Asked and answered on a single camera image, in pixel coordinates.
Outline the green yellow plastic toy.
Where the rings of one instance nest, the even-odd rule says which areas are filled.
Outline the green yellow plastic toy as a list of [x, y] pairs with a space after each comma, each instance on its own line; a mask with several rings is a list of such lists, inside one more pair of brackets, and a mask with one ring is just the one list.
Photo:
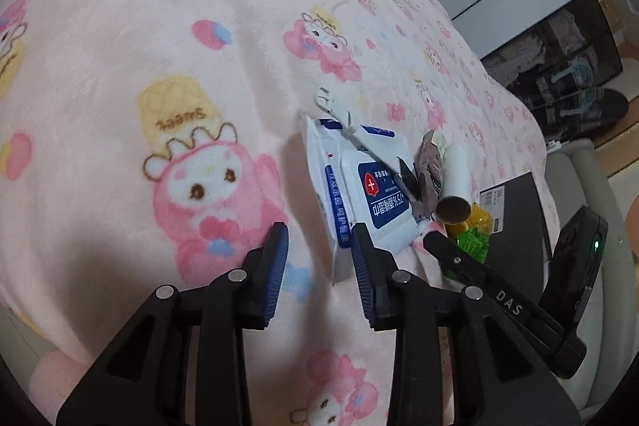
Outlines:
[[481, 264], [485, 263], [488, 253], [488, 243], [493, 232], [494, 218], [482, 206], [472, 205], [467, 220], [457, 224], [446, 224], [445, 229], [449, 238], [457, 246]]

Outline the white blue wet wipes pack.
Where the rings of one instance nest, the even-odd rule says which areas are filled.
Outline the white blue wet wipes pack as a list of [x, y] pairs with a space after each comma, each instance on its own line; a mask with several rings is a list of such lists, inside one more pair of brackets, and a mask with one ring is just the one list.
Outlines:
[[405, 137], [363, 125], [350, 134], [331, 118], [301, 120], [306, 163], [325, 220], [331, 281], [353, 276], [351, 228], [367, 226], [375, 246], [399, 254], [419, 235], [411, 193], [397, 168], [409, 160]]

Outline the grey sofa cushion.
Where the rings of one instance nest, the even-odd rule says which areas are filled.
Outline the grey sofa cushion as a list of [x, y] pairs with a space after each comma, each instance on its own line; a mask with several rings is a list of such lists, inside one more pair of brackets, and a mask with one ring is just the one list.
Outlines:
[[609, 224], [597, 281], [577, 328], [587, 355], [576, 374], [562, 382], [581, 415], [587, 417], [611, 396], [636, 354], [633, 250], [622, 211], [592, 142], [580, 139], [551, 153], [545, 178], [561, 225], [583, 205]]

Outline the dark grey storage box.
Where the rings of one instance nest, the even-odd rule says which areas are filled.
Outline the dark grey storage box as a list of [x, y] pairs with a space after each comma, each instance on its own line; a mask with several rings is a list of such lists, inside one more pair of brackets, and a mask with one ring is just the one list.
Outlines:
[[485, 265], [537, 304], [552, 249], [533, 175], [528, 172], [484, 189], [480, 207], [493, 217]]

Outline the white paper roll tube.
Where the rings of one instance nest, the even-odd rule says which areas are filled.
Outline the white paper roll tube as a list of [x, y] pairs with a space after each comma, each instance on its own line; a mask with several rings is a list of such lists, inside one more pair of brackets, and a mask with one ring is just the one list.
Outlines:
[[471, 173], [464, 147], [448, 145], [442, 160], [442, 186], [435, 215], [444, 224], [467, 220], [472, 210]]

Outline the black shelf with items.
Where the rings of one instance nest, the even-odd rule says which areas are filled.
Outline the black shelf with items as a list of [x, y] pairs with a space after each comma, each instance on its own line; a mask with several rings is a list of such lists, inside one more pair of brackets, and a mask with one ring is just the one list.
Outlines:
[[572, 0], [485, 56], [486, 71], [528, 107], [545, 139], [594, 139], [628, 113], [607, 85], [622, 60], [599, 0]]

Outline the pink cartoon fleece blanket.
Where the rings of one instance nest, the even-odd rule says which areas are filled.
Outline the pink cartoon fleece blanket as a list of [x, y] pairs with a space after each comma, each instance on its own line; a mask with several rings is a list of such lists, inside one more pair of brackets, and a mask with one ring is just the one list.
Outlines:
[[45, 417], [152, 290], [207, 284], [281, 220], [252, 419], [385, 422], [394, 339], [333, 279], [306, 163], [319, 87], [412, 153], [464, 147], [473, 191], [531, 174], [558, 236], [540, 128], [438, 0], [1, 0], [1, 303], [53, 347], [27, 379]]

